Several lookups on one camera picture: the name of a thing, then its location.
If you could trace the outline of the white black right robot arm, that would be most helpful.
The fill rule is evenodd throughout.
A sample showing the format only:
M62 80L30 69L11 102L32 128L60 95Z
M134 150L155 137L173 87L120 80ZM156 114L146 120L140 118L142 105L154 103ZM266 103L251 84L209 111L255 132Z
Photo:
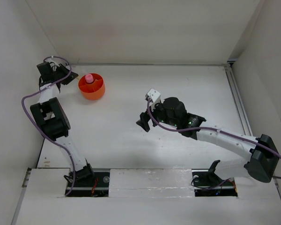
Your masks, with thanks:
M162 123L173 126L183 136L197 141L208 142L237 154L240 159L214 161L204 178L211 184L234 177L252 177L263 183L272 180L279 158L271 137L246 136L226 131L219 126L207 123L206 119L187 112L185 105L176 97L166 98L140 114L136 122L146 132L149 121L158 126Z

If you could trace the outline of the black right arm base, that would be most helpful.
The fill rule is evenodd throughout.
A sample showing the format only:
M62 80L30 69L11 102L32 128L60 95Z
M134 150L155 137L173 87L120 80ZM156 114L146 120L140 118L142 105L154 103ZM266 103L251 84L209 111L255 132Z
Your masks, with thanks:
M214 161L208 169L192 170L191 186L194 187L195 197L238 197L234 180L222 180L215 174L220 160Z

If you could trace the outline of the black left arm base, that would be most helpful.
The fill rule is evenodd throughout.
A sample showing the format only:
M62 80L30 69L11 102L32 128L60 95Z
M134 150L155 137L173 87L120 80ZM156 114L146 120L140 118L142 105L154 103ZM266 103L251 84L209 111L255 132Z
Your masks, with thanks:
M66 197L108 197L110 183L110 169L92 169L83 168L76 172L76 177L73 182L73 172L64 175L67 181L65 190Z

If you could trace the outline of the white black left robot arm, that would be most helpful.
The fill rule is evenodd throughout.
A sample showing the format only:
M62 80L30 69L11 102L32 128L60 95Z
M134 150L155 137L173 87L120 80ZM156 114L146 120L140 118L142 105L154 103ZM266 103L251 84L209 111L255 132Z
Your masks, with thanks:
M50 140L66 148L65 157L69 161L71 172L64 176L65 179L90 186L95 181L94 171L70 138L70 122L57 98L61 85L68 85L78 74L52 60L38 64L37 68L40 72L41 95L39 101L30 106L34 121Z

